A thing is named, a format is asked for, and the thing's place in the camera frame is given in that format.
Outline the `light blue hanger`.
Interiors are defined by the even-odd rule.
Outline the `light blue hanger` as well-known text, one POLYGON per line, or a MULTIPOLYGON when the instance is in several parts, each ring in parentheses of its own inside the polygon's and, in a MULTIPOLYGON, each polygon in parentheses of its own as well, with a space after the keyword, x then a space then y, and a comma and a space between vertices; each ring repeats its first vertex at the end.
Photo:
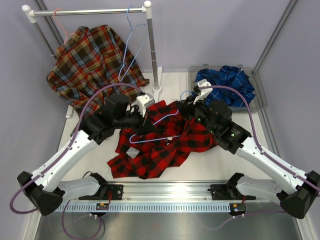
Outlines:
POLYGON ((147 22, 146 21, 144 21, 144 23, 141 22, 139 24, 133 24, 132 21, 130 20, 129 14, 131 13, 131 9, 133 9, 133 8, 134 7, 132 5, 130 5, 126 11, 126 19, 128 21, 130 32, 129 32, 129 35, 128 35, 127 40, 125 42, 125 49, 124 49, 124 53, 123 53, 122 65, 121 65, 121 68, 118 73, 118 80, 120 82, 122 82, 124 80, 125 76, 129 72, 130 68, 132 67, 132 65, 136 61, 137 55, 142 50, 142 48, 145 44, 145 41, 146 41, 146 36, 147 36, 147 22), (142 43, 141 43, 139 49, 136 49, 137 52, 134 52, 132 50, 133 40, 137 40, 137 37, 139 36, 139 34, 142 34, 142 43))

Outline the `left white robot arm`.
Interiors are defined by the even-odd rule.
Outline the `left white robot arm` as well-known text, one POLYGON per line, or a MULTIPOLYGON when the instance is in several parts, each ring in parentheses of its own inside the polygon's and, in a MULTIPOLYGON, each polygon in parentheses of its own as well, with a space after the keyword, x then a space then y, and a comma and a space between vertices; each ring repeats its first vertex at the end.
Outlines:
POLYGON ((63 178, 86 154, 111 137, 117 129, 131 129, 139 136, 155 133, 157 129, 147 116, 147 109, 154 103, 149 93, 138 96, 132 107, 129 107, 126 95, 111 95, 105 105, 81 121, 70 141, 43 166, 31 173, 20 173, 18 183, 35 209, 47 216, 69 200, 84 197, 103 199, 108 192, 108 182, 98 173, 69 181, 63 178))

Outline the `blue plaid shirt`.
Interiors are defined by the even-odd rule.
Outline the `blue plaid shirt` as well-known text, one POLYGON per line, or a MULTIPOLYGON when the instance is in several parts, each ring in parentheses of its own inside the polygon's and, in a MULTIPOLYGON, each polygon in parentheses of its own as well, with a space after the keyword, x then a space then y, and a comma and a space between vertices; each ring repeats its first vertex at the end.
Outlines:
POLYGON ((205 100, 207 105, 212 101, 222 100, 229 107, 244 108, 246 106, 244 101, 250 104, 256 96, 249 76, 237 66, 224 65, 219 70, 203 68, 196 73, 194 80, 199 82, 203 79, 212 86, 230 87, 242 95, 240 97, 237 93, 224 88, 213 88, 205 100))

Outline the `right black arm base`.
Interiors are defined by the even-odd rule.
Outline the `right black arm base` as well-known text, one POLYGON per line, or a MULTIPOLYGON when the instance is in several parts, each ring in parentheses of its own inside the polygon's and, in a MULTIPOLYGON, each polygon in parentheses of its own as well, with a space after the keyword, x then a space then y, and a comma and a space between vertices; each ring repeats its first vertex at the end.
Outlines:
POLYGON ((236 188, 228 188, 226 184, 211 184, 207 189, 212 200, 256 200, 252 195, 242 195, 236 188))

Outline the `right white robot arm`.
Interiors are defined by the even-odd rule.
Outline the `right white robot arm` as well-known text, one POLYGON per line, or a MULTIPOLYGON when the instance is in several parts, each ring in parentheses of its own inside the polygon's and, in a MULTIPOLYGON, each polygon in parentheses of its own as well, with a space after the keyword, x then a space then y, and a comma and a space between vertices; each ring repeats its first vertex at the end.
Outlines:
POLYGON ((296 219, 303 219, 320 193, 320 175, 305 172, 281 159, 260 143, 249 131, 232 121, 232 110, 222 101, 206 105, 199 100, 180 101, 178 108, 188 120, 194 120, 211 133, 218 145, 267 174, 270 179, 255 179, 235 173, 226 184, 226 193, 271 201, 296 219))

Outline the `red black checked shirt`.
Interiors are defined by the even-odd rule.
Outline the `red black checked shirt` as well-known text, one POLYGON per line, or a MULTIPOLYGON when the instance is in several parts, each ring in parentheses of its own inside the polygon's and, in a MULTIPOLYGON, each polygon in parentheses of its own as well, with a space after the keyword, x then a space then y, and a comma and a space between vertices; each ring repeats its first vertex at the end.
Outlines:
POLYGON ((107 163, 114 178, 159 178, 165 169, 181 166, 190 153, 218 145, 204 126, 183 117, 177 101, 155 103, 148 117, 160 133, 137 136, 132 129, 122 129, 115 150, 118 155, 107 163))

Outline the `blue hanger holding red shirt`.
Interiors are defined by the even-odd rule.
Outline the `blue hanger holding red shirt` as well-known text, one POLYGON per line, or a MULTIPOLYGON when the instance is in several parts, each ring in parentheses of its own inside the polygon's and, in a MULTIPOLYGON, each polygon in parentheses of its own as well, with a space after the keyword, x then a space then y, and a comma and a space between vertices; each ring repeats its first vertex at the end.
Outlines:
POLYGON ((160 133, 159 129, 157 129, 155 127, 156 124, 160 123, 162 120, 168 118, 168 117, 172 117, 172 116, 176 116, 179 113, 179 110, 177 109, 175 113, 170 113, 167 114, 165 116, 163 116, 162 118, 160 118, 159 120, 157 120, 154 123, 151 123, 151 125, 146 126, 146 123, 150 123, 148 122, 148 113, 147 113, 147 108, 151 107, 153 104, 155 104, 156 101, 154 99, 154 97, 150 94, 150 93, 142 93, 142 95, 138 96, 136 98, 136 105, 139 108, 139 111, 142 115, 142 125, 139 128, 138 134, 140 136, 145 135, 145 134, 149 134, 149 133, 160 133))

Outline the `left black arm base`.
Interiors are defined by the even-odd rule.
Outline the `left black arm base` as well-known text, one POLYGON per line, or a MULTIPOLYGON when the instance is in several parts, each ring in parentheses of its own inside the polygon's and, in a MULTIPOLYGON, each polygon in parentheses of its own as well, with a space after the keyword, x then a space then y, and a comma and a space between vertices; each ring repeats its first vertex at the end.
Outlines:
POLYGON ((101 187, 94 195, 81 196, 79 200, 111 200, 120 201, 123 198, 124 186, 122 184, 107 184, 101 187))

